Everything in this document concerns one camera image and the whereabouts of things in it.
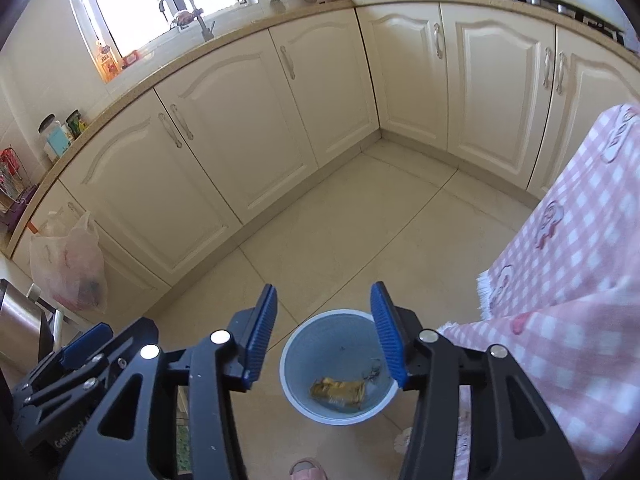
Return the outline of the glass jar blue label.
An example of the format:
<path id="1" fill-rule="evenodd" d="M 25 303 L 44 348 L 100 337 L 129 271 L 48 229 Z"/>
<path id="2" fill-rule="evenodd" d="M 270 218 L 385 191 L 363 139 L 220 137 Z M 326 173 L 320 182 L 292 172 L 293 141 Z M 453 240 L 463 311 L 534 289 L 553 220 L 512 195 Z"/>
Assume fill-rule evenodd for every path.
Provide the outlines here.
<path id="1" fill-rule="evenodd" d="M 66 153 L 73 142 L 73 135 L 68 131 L 66 125 L 63 125 L 55 117 L 55 114 L 49 114 L 43 118 L 38 132 L 46 141 L 48 154 L 54 162 Z"/>

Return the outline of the dark snack wrapper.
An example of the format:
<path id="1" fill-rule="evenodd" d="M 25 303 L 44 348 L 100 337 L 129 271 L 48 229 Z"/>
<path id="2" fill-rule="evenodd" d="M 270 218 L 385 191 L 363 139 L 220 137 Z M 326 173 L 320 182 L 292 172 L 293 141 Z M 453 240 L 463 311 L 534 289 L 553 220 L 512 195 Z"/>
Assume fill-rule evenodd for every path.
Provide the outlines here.
<path id="1" fill-rule="evenodd" d="M 343 382 L 329 377 L 316 380 L 310 387 L 311 397 L 337 410 L 357 411 L 366 400 L 364 380 Z"/>

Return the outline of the cream lower cabinets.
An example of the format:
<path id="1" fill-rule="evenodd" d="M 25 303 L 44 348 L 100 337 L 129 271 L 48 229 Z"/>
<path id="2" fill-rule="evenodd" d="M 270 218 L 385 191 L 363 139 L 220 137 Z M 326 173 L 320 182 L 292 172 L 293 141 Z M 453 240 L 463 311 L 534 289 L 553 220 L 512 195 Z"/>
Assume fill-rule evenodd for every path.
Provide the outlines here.
<path id="1" fill-rule="evenodd" d="M 43 178 L 3 246 L 90 212 L 125 321 L 250 222 L 385 132 L 543 196 L 639 58 L 512 0 L 354 0 L 266 18 L 123 94 Z"/>

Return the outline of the pink checkered tablecloth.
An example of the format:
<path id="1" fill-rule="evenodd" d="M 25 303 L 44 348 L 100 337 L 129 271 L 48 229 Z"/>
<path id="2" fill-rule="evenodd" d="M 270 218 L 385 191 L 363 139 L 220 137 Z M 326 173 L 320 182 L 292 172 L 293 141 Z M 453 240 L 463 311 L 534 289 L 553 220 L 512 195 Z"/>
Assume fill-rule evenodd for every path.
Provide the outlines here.
<path id="1" fill-rule="evenodd" d="M 637 478 L 638 107 L 597 118 L 478 294 L 478 322 L 422 326 L 401 477 Z"/>

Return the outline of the kitchen faucet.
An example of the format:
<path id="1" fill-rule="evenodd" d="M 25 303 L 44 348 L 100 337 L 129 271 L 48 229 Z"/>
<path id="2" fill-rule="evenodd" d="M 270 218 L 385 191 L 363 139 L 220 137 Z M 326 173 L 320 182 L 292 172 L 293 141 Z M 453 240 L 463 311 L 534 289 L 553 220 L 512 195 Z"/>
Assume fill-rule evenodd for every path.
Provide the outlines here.
<path id="1" fill-rule="evenodd" d="M 158 10 L 160 13 L 165 13 L 165 3 L 167 1 L 174 0 L 160 0 L 158 2 Z M 215 22 L 207 25 L 206 21 L 203 18 L 203 10 L 198 8 L 194 2 L 194 0 L 186 0 L 190 6 L 190 10 L 179 10 L 171 19 L 171 24 L 176 25 L 180 29 L 187 28 L 192 22 L 197 22 L 198 26 L 200 26 L 203 40 L 205 42 L 214 39 L 214 27 Z"/>

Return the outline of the blue trash bin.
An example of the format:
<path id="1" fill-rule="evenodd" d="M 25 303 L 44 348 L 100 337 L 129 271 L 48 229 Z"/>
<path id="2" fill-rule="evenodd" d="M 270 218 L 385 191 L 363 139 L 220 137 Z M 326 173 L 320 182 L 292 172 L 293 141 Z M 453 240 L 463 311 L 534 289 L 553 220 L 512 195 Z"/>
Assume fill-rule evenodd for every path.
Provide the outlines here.
<path id="1" fill-rule="evenodd" d="M 372 315 L 358 310 L 329 310 L 303 322 L 283 348 L 279 375 L 292 407 L 314 422 L 328 426 L 365 422 L 380 414 L 398 393 Z M 337 410 L 314 400 L 310 387 L 323 377 L 343 382 L 364 380 L 366 400 L 361 408 Z"/>

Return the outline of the gas stove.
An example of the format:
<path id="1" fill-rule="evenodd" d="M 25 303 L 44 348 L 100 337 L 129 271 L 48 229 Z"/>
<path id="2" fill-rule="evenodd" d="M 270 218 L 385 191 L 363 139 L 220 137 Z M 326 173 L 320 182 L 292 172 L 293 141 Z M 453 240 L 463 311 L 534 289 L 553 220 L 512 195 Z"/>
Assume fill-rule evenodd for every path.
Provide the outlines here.
<path id="1" fill-rule="evenodd" d="M 578 3 L 570 0 L 513 0 L 522 3 L 528 3 L 532 6 L 540 6 L 541 8 L 562 14 L 574 21 L 581 22 L 588 27 L 597 30 L 601 34 L 610 37 L 618 44 L 626 47 L 627 41 L 625 32 L 620 26 L 615 25 L 607 18 L 602 18 L 600 14 L 589 11 Z"/>

